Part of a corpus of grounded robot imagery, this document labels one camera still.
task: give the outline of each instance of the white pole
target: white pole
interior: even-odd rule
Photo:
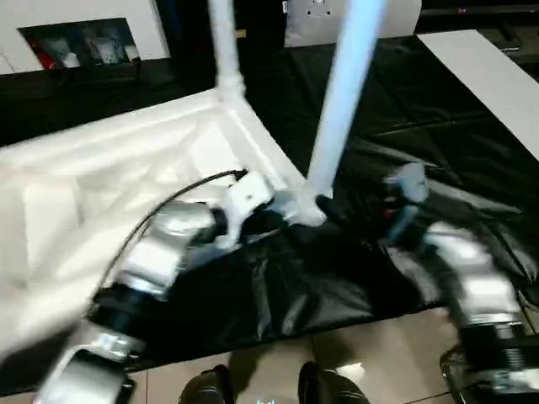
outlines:
[[[217,89],[222,96],[243,95],[239,71],[232,0],[209,0],[211,34],[217,67]]]
[[[307,175],[308,198],[331,194],[361,89],[371,65],[385,3],[385,0],[348,1]],[[305,199],[304,202],[312,208],[312,203]]]

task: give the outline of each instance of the black cloth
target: black cloth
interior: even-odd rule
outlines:
[[[304,173],[334,48],[281,50],[243,61],[247,99]],[[63,89],[3,99],[4,143],[39,136],[185,95],[159,88]],[[426,164],[426,220],[464,226],[492,249],[515,284],[536,290],[538,162],[417,39],[381,40],[335,184],[357,228],[294,226],[188,274],[158,313],[154,339],[134,369],[195,359],[281,338],[401,316],[439,304],[424,270],[370,234],[383,176]],[[39,381],[60,343],[20,353],[0,369],[0,394]],[[38,363],[38,370],[27,369]]]

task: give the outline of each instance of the beige floor tile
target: beige floor tile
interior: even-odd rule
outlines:
[[[146,404],[148,377],[147,370],[137,373],[131,373],[129,377],[131,377],[136,382],[135,394],[131,398],[130,404]]]
[[[416,401],[414,404],[455,404],[455,401],[451,398],[451,395],[445,394],[439,397]]]
[[[539,332],[539,311],[529,306],[525,307],[524,310],[526,310],[527,318],[524,318],[523,322],[528,325],[527,319],[529,319],[533,328]],[[530,334],[532,334],[532,329],[530,327],[528,327],[527,330]]]
[[[151,369],[147,403],[175,403],[192,377],[218,364],[231,371],[237,404],[296,403],[300,368],[313,359],[311,341],[304,338]]]
[[[313,342],[323,367],[362,363],[358,384],[372,404],[402,404],[447,391],[439,360],[456,343],[456,330],[445,310],[434,309],[325,332]]]
[[[309,338],[235,352],[229,362],[237,404],[297,403],[300,369],[314,360]]]
[[[30,404],[32,402],[32,398],[34,398],[34,395],[31,393],[1,397],[0,404]]]
[[[174,404],[187,382],[218,364],[227,364],[229,353],[148,370],[147,404]]]

